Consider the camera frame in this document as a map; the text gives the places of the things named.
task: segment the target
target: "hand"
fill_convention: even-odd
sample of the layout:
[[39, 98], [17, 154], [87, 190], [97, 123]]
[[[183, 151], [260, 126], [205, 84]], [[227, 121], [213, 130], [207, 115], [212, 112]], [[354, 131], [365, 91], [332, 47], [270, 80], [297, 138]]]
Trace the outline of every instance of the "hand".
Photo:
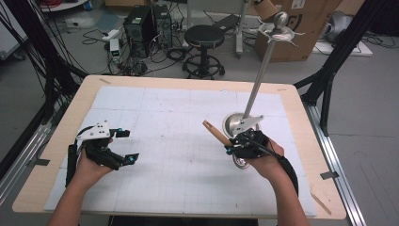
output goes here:
[[71, 184], [77, 186], [83, 192], [86, 192], [110, 171], [112, 171], [112, 169], [109, 167], [99, 166], [88, 159], [86, 151], [83, 149], [79, 157], [76, 172], [71, 180]]
[[[267, 143], [266, 148], [284, 156], [284, 149], [277, 144], [273, 139]], [[261, 174], [262, 177], [269, 181], [279, 178], [281, 174], [286, 174], [279, 161], [275, 156], [266, 155], [260, 158], [245, 159], [252, 167]]]

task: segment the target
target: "power strip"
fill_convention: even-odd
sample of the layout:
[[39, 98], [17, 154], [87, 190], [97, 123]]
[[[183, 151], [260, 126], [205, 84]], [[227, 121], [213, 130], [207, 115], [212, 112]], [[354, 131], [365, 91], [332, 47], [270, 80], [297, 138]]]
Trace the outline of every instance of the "power strip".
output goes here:
[[104, 36], [103, 40], [112, 40], [114, 39], [114, 37], [116, 37], [118, 34], [120, 33], [119, 30], [111, 30], [110, 32], [108, 32], [108, 36]]

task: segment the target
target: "stool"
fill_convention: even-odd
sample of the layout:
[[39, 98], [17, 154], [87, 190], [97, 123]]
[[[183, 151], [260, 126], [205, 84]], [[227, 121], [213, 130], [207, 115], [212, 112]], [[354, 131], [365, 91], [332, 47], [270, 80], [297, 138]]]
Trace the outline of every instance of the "stool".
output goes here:
[[[220, 61], [216, 57], [208, 55], [207, 52], [208, 49], [215, 49], [223, 43], [224, 34], [219, 28], [211, 25], [195, 25], [185, 31], [184, 39], [189, 45], [200, 51], [199, 55], [189, 57], [183, 65], [183, 71], [189, 73], [187, 78], [194, 75], [199, 78], [211, 77], [212, 80], [215, 80], [216, 73], [225, 74]], [[197, 57], [199, 57], [199, 63], [194, 62]]]

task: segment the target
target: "person's right hand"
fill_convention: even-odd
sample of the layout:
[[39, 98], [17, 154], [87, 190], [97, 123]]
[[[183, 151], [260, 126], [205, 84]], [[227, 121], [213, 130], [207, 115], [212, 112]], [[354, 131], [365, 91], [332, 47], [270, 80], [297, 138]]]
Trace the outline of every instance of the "person's right hand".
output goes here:
[[[266, 148], [284, 156], [284, 149], [277, 144], [273, 139], [269, 139]], [[266, 155], [260, 158], [245, 159], [252, 167], [255, 168], [261, 174], [262, 177], [271, 181], [278, 179], [281, 175], [286, 175], [286, 172], [279, 164], [279, 161], [275, 156]]]

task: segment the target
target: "white paper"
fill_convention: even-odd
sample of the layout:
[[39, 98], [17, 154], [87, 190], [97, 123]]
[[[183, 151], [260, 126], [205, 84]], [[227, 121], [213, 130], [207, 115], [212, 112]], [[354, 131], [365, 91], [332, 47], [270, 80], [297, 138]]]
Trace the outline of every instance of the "white paper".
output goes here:
[[[223, 119], [244, 112], [249, 93], [227, 90], [103, 87], [81, 129], [107, 120], [131, 131], [109, 148], [120, 155], [140, 153], [133, 166], [113, 171], [86, 195], [83, 210], [115, 213], [264, 216], [277, 214], [271, 185], [254, 168], [238, 169], [223, 145], [202, 125], [220, 131]], [[307, 216], [315, 216], [308, 182], [278, 94], [259, 93], [251, 115], [284, 150], [299, 182]], [[65, 185], [66, 158], [46, 210], [54, 210]]]

